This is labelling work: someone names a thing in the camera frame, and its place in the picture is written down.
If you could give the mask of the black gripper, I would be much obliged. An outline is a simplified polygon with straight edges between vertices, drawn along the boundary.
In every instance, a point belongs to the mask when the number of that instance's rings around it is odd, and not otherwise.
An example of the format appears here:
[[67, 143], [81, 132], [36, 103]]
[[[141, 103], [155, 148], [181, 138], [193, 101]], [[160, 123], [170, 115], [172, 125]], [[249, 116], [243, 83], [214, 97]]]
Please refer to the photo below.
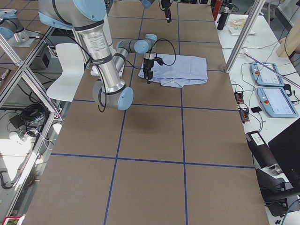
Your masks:
[[143, 59], [143, 78], [147, 79], [147, 84], [150, 84], [153, 78], [152, 68], [154, 66], [154, 60]]
[[171, 2], [170, 0], [161, 0], [161, 7], [165, 13], [165, 17], [167, 19], [167, 22], [170, 23], [172, 21], [171, 19]]

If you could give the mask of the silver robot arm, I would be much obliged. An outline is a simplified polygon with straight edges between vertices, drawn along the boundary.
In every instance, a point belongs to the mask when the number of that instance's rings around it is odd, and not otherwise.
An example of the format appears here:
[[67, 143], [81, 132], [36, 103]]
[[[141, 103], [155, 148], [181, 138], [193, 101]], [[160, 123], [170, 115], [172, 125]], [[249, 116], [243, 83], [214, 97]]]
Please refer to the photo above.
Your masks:
[[[141, 0], [140, 2], [144, 8], [149, 8], [155, 2], [155, 0]], [[170, 23], [172, 21], [172, 15], [171, 15], [171, 10], [170, 10], [172, 2], [173, 1], [171, 1], [171, 0], [159, 0], [158, 1], [159, 8], [160, 8], [160, 10], [164, 11], [165, 18], [168, 23]]]
[[75, 30], [85, 43], [92, 63], [101, 79], [93, 87], [94, 101], [103, 107], [128, 109], [134, 98], [132, 88], [126, 86], [119, 71], [130, 53], [152, 56], [157, 36], [147, 34], [142, 40], [120, 41], [112, 54], [106, 39], [106, 6], [103, 0], [40, 0], [39, 18], [48, 26]]

